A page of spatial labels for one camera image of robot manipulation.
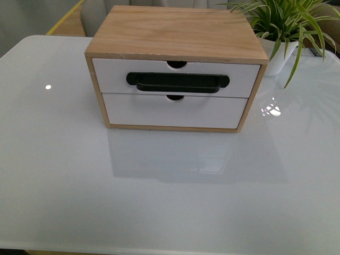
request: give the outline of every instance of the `spider plant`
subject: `spider plant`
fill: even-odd
[[[275,42],[271,60],[277,53],[281,43],[285,45],[285,55],[290,41],[298,41],[297,55],[285,88],[290,83],[299,64],[303,40],[309,40],[318,53],[325,58],[325,38],[336,48],[333,39],[324,33],[319,21],[340,20],[339,12],[331,5],[326,5],[322,0],[251,0],[245,3],[227,3],[232,6],[231,12],[240,10],[247,16],[250,26],[256,36]],[[336,17],[316,16],[322,8],[332,8]],[[317,45],[313,36],[320,42]]]

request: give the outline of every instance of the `white drawer front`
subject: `white drawer front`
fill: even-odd
[[[166,95],[103,93],[111,124],[237,128],[245,98],[185,96],[171,101]]]
[[[197,73],[228,75],[230,84],[214,94],[183,92],[167,92],[167,94],[241,98],[249,97],[260,68],[260,65],[188,62],[184,67],[174,69],[166,61],[105,58],[94,58],[93,64],[102,93],[164,94],[164,92],[140,91],[135,86],[129,85],[126,76],[130,72]]]

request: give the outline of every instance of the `white table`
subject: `white table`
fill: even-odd
[[[302,57],[285,90],[294,59],[264,78],[241,133],[108,130],[89,42],[34,36],[0,59],[1,248],[340,254],[333,54]]]

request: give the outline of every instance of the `wooden drawer box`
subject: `wooden drawer box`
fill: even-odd
[[[268,58],[242,14],[114,6],[85,56],[108,128],[240,131]]]

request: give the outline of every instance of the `wooden top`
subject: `wooden top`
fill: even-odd
[[[228,10],[114,6],[86,57],[267,64],[243,14]]]

